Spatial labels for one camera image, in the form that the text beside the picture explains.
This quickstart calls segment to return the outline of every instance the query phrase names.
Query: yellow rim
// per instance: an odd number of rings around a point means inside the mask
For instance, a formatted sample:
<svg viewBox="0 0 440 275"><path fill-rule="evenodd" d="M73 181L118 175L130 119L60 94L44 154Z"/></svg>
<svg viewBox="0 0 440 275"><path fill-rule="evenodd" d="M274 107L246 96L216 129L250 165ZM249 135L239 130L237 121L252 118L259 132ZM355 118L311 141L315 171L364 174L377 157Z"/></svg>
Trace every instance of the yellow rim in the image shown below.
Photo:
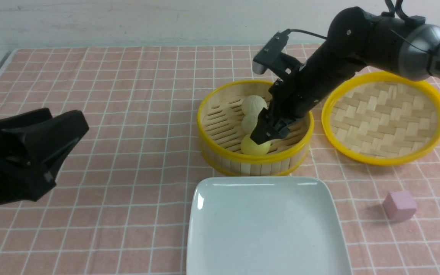
<svg viewBox="0 0 440 275"><path fill-rule="evenodd" d="M208 96L206 96L206 98L203 99L203 101L201 102L201 104L199 105L199 108L198 108L197 126L198 126L198 131L199 131L199 137L201 139L203 139L206 142L206 144L208 145L208 147L213 149L217 154L221 155L224 158L228 158L228 159L236 161L236 162L248 162L251 164L263 164L263 163L277 162L279 160L285 160L285 159L290 158L291 156L295 155L298 151L301 150L301 148L303 148L309 142L310 137L313 133L314 121L313 121L313 115L311 112L309 112L310 125L308 128L307 134L297 144L293 145L291 148L289 148L285 151L279 152L279 153L271 154L271 155L261 155L261 156L259 156L259 155L243 155L243 154L228 151L227 149L222 148L221 146L216 144L212 139L210 139L208 137L208 135L206 134L205 130L203 129L203 127L201 127L201 115L200 115L201 110L203 110L206 102L208 101L208 99L210 99L211 96L213 96L213 94L215 94L216 92L219 92L227 87L230 87L233 85L239 85L239 84L246 84L246 83L265 83L265 84L272 85L272 82L269 82L269 81L250 79L250 80L242 80L242 81L228 83L228 84L225 84L225 85L213 90L213 92L208 94Z"/></svg>
<svg viewBox="0 0 440 275"><path fill-rule="evenodd" d="M303 156L302 156L302 158L300 159L300 161L299 161L297 164L295 164L293 167L291 167L290 169L288 169L288 170L286 170L286 171L280 172L280 173L278 173L278 174L273 174L273 175L270 175L270 176L286 176L286 175L291 174L291 173L292 173L293 171L295 171L298 167L300 167L300 165L302 165L302 162L305 160L305 158L307 157L308 152L310 151L309 149L310 149L310 148L307 148L307 151L305 151L305 152L303 153ZM225 176L243 176L243 175L241 175L241 174L235 174L235 173L232 173L232 172L230 172L230 171L228 171L228 170L223 169L222 167L219 167L219 166L218 166L213 160L211 160L211 159L210 159L205 153L203 153L203 152L204 152L204 151L201 150L201 155L202 155L203 158L206 160L206 162L208 162L208 164L210 164L210 166L213 167L213 169L215 169L215 170L217 170L218 172L224 174Z"/></svg>
<svg viewBox="0 0 440 275"><path fill-rule="evenodd" d="M419 89L423 94L428 96L431 99L431 101L434 103L435 109L437 110L438 113L438 127L434 137L425 146L423 146L423 148L409 155L403 155L402 157L379 159L379 158L370 157L369 155L362 155L353 152L336 139L334 133L332 132L332 129L330 128L330 114L332 112L332 108L334 107L334 104L342 96L344 96L346 92L350 91L351 89L366 83L378 82L378 81L398 82L415 87ZM347 157L357 160L358 162L363 162L372 165L399 165L399 164L411 162L429 153L440 141L440 93L426 81L414 82L384 71L360 75L358 77L355 77L351 80L344 82L342 85L337 87L337 89L335 89L332 92L332 94L330 94L330 96L327 98L327 102L325 103L322 109L322 127L324 129L325 136L327 137L328 141L337 150L339 150Z"/></svg>

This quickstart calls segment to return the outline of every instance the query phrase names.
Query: bamboo steamer lid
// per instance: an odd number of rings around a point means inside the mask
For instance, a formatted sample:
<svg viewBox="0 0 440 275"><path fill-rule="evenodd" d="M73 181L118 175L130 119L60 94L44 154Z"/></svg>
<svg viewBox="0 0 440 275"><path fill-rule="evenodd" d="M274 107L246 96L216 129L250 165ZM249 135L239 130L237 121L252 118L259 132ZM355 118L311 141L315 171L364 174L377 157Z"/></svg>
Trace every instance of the bamboo steamer lid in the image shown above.
<svg viewBox="0 0 440 275"><path fill-rule="evenodd" d="M375 165L411 162L440 140L440 93L426 82L365 74L330 95L322 124L330 143L350 158Z"/></svg>

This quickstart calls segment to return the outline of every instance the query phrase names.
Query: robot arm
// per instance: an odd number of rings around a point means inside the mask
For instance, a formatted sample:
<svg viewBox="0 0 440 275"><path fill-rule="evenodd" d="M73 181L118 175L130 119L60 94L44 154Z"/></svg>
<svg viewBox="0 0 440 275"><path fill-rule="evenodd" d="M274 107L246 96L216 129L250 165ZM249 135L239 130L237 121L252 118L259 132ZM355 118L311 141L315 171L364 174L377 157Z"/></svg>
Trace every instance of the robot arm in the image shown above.
<svg viewBox="0 0 440 275"><path fill-rule="evenodd" d="M87 133L81 111L41 108L0 120L0 205L36 202L56 186L63 161Z"/></svg>
<svg viewBox="0 0 440 275"><path fill-rule="evenodd" d="M271 103L260 112L251 139L258 144L284 139L289 125L366 66L412 81L440 78L440 27L426 24L424 17L408 17L401 3L397 0L395 8L386 0L390 11L379 16L360 7L341 11L325 42L304 64L282 52L288 35L299 30L276 33L253 59L254 73L269 69L279 78L269 89Z"/></svg>

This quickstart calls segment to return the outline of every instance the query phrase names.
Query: yellow bun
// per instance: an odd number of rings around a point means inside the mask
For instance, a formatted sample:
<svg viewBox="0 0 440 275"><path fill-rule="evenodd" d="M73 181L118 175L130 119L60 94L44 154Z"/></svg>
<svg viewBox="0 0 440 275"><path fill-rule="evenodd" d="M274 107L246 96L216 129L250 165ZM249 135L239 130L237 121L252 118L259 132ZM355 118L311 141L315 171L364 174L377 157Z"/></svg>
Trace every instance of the yellow bun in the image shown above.
<svg viewBox="0 0 440 275"><path fill-rule="evenodd" d="M270 147L270 141L258 145L250 139L249 134L244 136L241 141L241 151L244 155L265 155L269 152Z"/></svg>
<svg viewBox="0 0 440 275"><path fill-rule="evenodd" d="M257 116L257 113L249 113L242 119L241 127L246 134L252 133L255 129L257 125Z"/></svg>
<svg viewBox="0 0 440 275"><path fill-rule="evenodd" d="M242 112L244 115L250 113L259 114L262 108L267 108L267 103L264 99L258 95L250 95L242 101Z"/></svg>

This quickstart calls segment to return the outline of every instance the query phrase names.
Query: woven bamboo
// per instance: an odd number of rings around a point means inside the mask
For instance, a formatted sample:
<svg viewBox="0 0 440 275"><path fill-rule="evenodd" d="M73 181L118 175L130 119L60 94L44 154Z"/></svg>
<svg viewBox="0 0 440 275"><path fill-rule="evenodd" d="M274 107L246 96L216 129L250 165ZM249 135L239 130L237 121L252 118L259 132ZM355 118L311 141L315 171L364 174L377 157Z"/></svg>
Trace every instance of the woven bamboo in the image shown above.
<svg viewBox="0 0 440 275"><path fill-rule="evenodd" d="M394 158L419 150L433 138L438 112L415 87L372 82L350 90L335 103L330 126L351 151Z"/></svg>

